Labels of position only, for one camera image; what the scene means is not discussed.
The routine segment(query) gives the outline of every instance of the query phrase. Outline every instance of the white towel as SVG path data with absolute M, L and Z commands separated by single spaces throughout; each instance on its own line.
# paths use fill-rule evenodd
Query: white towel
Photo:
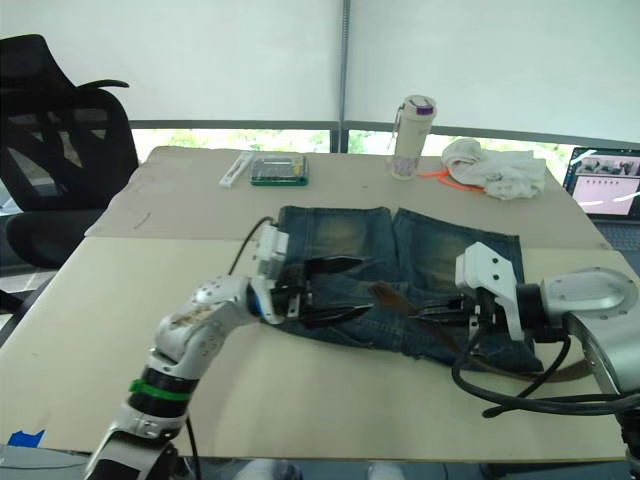
M 544 190 L 546 164 L 531 151 L 484 150 L 477 140 L 461 138 L 444 149 L 442 163 L 456 181 L 501 200 L 531 198 Z

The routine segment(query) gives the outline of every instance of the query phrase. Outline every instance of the white water bottle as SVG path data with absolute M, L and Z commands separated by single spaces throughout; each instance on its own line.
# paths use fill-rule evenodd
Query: white water bottle
M 416 175 L 424 141 L 436 116 L 436 102 L 424 95 L 411 95 L 398 107 L 396 148 L 391 157 L 391 175 L 409 180 Z

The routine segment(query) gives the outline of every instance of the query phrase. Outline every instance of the floor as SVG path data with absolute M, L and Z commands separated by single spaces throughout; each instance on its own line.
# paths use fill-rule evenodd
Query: floor
M 3 480 L 66 480 L 82 478 L 87 457 L 43 449 L 0 445 L 0 478 Z M 245 460 L 203 462 L 203 479 L 233 480 Z M 365 480 L 368 462 L 297 460 L 304 480 Z M 403 463 L 405 480 L 485 480 L 481 467 L 473 463 Z M 176 480 L 192 479 L 188 471 Z M 623 462 L 581 465 L 557 470 L 511 474 L 511 480 L 628 480 Z

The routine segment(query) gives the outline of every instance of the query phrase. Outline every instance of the beige table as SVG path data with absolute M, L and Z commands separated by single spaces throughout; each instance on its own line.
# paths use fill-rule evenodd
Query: beige table
M 280 207 L 407 208 L 441 220 L 518 234 L 525 248 L 610 249 L 580 207 L 547 172 L 546 190 L 532 199 L 502 201 L 446 187 L 436 179 L 403 182 L 379 155 L 306 154 L 304 188 L 252 187 L 248 173 L 232 189 L 218 180 L 237 150 L 156 148 L 131 177 L 90 236 L 242 239 L 254 221 Z M 439 170 L 426 158 L 424 170 Z
M 160 318 L 200 282 L 226 271 L 238 243 L 85 239 L 0 349 L 0 439 L 45 429 L 43 447 L 95 448 L 141 372 Z M 529 281 L 594 265 L 638 281 L 616 252 L 524 250 Z M 245 259 L 239 271 L 250 269 Z M 468 377 L 510 393 L 523 387 L 490 374 Z M 592 378 L 542 389 L 596 391 Z M 480 412 L 488 405 L 458 390 L 436 363 L 256 324 L 229 338 L 191 413 L 203 455 L 451 461 L 623 455 L 611 417 L 515 412 L 485 420 Z M 177 444 L 189 451 L 183 437 Z

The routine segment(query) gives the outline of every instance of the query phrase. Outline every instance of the blue tape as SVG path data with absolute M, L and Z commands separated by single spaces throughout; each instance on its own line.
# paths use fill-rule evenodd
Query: blue tape
M 24 433 L 22 430 L 14 432 L 9 437 L 7 445 L 12 447 L 29 447 L 36 448 L 44 436 L 44 430 L 40 430 L 35 435 Z

